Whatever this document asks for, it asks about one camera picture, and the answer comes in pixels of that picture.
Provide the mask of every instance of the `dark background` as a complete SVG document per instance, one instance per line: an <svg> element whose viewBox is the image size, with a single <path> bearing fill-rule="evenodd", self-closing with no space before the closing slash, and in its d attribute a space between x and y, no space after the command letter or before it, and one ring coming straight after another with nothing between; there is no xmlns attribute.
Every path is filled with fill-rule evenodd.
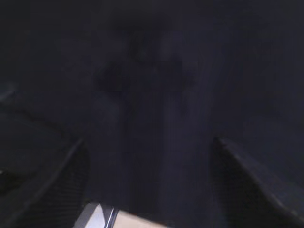
<svg viewBox="0 0 304 228"><path fill-rule="evenodd" d="M225 227L209 179L214 135L243 143L283 180L304 187L300 1L158 2L160 12L171 9L169 40L182 47L183 61L197 61L198 80L184 118L178 93L142 93L129 135L121 134L121 104L98 91L92 75L107 60L124 60L124 43L105 31L110 22L153 21L153 14L97 1L3 4L1 80L18 84L17 105L85 139L88 197L176 226ZM103 10L111 14L102 17ZM131 165L135 173L130 151L142 164ZM142 184L131 194L134 176Z"/></svg>

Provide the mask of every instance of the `dark surface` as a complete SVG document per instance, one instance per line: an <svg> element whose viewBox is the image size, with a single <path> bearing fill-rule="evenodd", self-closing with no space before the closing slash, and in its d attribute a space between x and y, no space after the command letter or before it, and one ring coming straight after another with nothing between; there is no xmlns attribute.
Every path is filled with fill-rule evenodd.
<svg viewBox="0 0 304 228"><path fill-rule="evenodd" d="M55 3L31 4L27 48L6 75L19 83L18 105L84 137L92 163L87 194L95 201L177 227L225 227L208 171L215 134L243 142L257 160L304 186L300 1L206 5L201 14L184 7L183 33L164 38L184 62L198 61L184 114L180 91L138 93L142 105L124 136L116 93L95 89L92 75L105 60L124 60L125 43L103 31L83 3L59 14ZM128 168L130 153L135 169ZM132 177L142 180L133 186L136 199Z"/></svg>

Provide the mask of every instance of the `dark fabric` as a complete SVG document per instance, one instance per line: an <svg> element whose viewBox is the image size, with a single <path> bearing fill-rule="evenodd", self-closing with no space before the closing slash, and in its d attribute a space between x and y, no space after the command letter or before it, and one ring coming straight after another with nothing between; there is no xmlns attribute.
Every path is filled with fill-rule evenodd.
<svg viewBox="0 0 304 228"><path fill-rule="evenodd" d="M32 3L28 46L10 77L19 84L16 102L84 137L94 200L176 227L225 227L209 178L214 135L243 142L303 186L300 3L205 4L180 7L180 31L162 38L162 60L176 52L195 83L183 93L138 92L125 135L124 93L96 89L92 75L109 60L124 61L126 43L98 25L96 8L91 14L90 6L66 3L56 14L55 4ZM176 22L182 11L175 12Z"/></svg>

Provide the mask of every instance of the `dark blue cloth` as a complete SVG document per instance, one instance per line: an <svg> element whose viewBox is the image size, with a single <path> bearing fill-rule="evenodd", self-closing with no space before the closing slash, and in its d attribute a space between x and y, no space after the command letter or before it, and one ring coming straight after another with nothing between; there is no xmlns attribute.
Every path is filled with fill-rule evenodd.
<svg viewBox="0 0 304 228"><path fill-rule="evenodd" d="M38 23L42 16L32 11L37 21L12 76L19 84L16 102L85 139L92 199L177 227L225 227L209 178L214 135L244 143L257 160L304 187L303 35L293 16L279 23L283 6L270 5L242 6L253 9L256 20L231 7L216 8L220 16L193 13L183 31L168 32L167 44L175 43L168 51L181 57L183 70L190 63L184 74L194 74L195 82L183 92L137 91L127 133L117 92L98 91L93 79L108 60L125 60L125 43L92 29L96 21L80 13L86 7L62 22L44 14Z"/></svg>

